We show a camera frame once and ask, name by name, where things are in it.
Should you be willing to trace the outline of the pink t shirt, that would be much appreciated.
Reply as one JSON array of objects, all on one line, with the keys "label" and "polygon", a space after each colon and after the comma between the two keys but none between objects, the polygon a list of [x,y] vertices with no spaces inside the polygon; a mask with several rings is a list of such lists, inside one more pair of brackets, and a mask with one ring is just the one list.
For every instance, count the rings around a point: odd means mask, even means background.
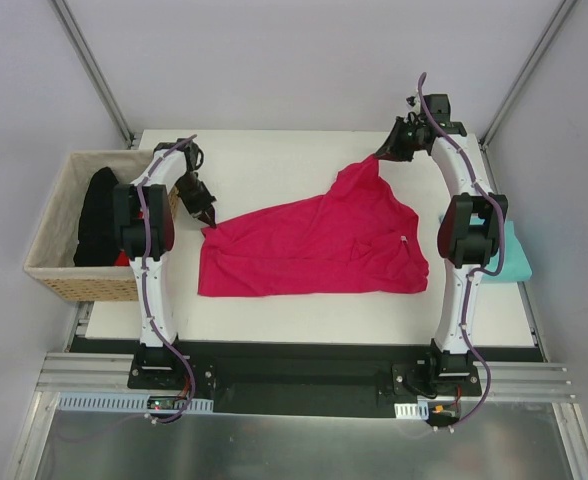
[{"label": "pink t shirt", "polygon": [[379,167],[369,156],[342,169],[324,194],[205,228],[198,294],[424,292],[419,216],[396,199]]}]

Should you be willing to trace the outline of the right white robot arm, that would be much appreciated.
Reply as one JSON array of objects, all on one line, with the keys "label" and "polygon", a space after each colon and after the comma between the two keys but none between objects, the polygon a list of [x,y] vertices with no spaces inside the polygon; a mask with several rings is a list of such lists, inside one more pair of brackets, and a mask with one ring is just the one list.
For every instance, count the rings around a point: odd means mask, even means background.
[{"label": "right white robot arm", "polygon": [[407,99],[410,111],[398,116],[375,157],[410,162],[417,152],[427,153],[438,167],[450,203],[437,234],[437,250],[444,260],[446,280],[441,319],[433,338],[440,354],[464,356],[472,352],[473,310],[483,276],[498,256],[501,269],[505,251],[508,201],[495,194],[476,172],[470,143],[462,123],[451,119],[445,94],[416,94]]}]

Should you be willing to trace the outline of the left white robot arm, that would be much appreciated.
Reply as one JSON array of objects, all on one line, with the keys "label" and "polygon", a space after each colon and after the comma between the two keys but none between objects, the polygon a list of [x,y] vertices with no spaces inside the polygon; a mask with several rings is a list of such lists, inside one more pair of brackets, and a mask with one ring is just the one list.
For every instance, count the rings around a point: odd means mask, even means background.
[{"label": "left white robot arm", "polygon": [[172,189],[188,214],[214,228],[215,196],[199,178],[203,150],[195,137],[163,142],[143,172],[113,189],[116,243],[133,271],[141,312],[140,343],[147,348],[173,344],[178,332],[167,287],[170,252],[175,243]]}]

